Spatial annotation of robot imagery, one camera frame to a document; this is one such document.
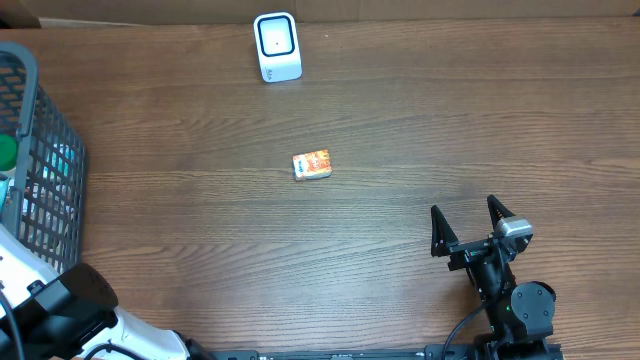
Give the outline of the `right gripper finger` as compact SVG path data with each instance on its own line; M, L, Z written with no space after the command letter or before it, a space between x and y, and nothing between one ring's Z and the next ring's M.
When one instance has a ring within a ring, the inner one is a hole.
M503 220L514 217L511 212L495 195L487 197L487 205L494 230L498 230L504 224Z
M437 205L431 207L432 248L448 248L459 244L459 240L444 214Z

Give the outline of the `orange tissue pack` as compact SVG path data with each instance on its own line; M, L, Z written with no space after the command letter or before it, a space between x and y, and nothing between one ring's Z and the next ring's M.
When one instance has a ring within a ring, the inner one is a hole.
M326 178L333 172L328 149L294 155L292 165L296 181Z

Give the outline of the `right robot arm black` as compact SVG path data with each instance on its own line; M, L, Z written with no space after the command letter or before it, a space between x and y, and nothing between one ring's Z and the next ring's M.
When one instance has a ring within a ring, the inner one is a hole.
M486 238L461 243L438 206L430 209L431 255L447 257L451 271L465 270L481 303L449 333L444 343L427 345L427 359L562 359L553 334L556 293L544 282L518 284L509 263L524 252L533 238L533 225L487 197L493 230ZM490 331L470 344L456 345L460 330L485 313Z

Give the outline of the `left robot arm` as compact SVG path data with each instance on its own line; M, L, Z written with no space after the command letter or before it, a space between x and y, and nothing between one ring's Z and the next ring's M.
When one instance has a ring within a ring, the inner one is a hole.
M63 273L1 229L3 359L206 360L195 340L154 327L119 306L93 267Z

